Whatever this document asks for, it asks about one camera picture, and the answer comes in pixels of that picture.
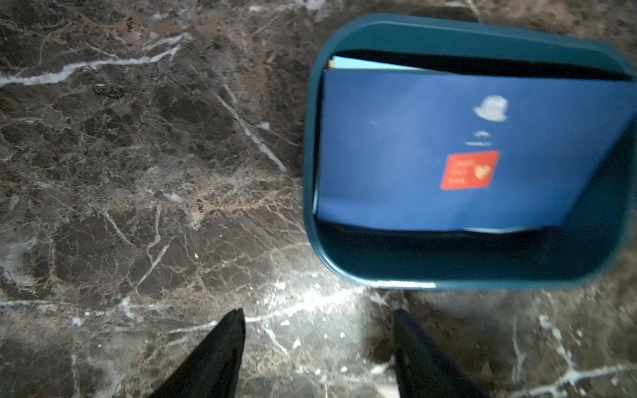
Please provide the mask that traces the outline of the light blue envelope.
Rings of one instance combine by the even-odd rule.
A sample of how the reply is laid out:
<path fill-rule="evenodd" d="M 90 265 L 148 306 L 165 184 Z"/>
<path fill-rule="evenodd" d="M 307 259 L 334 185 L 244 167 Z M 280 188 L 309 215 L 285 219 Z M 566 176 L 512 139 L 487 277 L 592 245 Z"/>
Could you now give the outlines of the light blue envelope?
<path fill-rule="evenodd" d="M 330 70 L 379 70 L 379 71 L 421 71 L 421 68 L 401 66 L 377 61 L 365 61 L 356 58 L 333 56 L 328 62 Z"/>

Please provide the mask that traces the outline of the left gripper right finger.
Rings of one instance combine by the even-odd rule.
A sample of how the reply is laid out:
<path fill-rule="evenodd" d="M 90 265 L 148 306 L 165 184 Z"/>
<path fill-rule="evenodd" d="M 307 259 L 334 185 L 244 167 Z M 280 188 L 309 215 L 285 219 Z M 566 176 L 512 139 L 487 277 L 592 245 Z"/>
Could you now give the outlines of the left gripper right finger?
<path fill-rule="evenodd" d="M 401 397 L 485 397 L 407 311 L 393 312 L 396 381 Z"/>

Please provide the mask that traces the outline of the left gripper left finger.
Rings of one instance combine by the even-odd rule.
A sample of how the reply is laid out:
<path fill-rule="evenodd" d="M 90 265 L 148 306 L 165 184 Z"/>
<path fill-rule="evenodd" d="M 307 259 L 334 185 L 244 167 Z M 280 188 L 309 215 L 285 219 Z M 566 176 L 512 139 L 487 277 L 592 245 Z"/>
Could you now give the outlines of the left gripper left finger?
<path fill-rule="evenodd" d="M 234 309 L 210 331 L 152 397 L 233 397 L 246 341 L 242 309 Z"/>

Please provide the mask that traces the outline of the teal plastic storage box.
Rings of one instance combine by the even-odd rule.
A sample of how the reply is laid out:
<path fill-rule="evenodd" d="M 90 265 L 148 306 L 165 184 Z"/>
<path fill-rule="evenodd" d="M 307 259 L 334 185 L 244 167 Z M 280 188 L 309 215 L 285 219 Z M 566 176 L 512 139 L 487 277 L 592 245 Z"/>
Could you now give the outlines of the teal plastic storage box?
<path fill-rule="evenodd" d="M 635 86 L 636 74 L 615 48 L 570 36 L 388 13 L 345 24 L 325 43 L 310 73 L 303 160 L 306 233 L 335 274 L 379 289 L 545 289 L 582 283 L 615 260 L 630 230 L 635 197 L 636 114 L 560 225 L 415 232 L 320 221 L 315 207 L 323 78 L 333 56 L 417 67 L 421 71 L 399 72 L 425 74 Z"/>

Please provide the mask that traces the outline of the dark blue envelope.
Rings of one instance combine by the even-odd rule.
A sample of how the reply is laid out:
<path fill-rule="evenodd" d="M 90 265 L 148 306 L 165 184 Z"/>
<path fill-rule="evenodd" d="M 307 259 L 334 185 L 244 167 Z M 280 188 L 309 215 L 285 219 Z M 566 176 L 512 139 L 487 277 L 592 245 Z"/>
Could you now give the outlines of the dark blue envelope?
<path fill-rule="evenodd" d="M 636 86 L 327 71 L 316 217 L 385 231 L 560 225 L 636 114 Z"/>

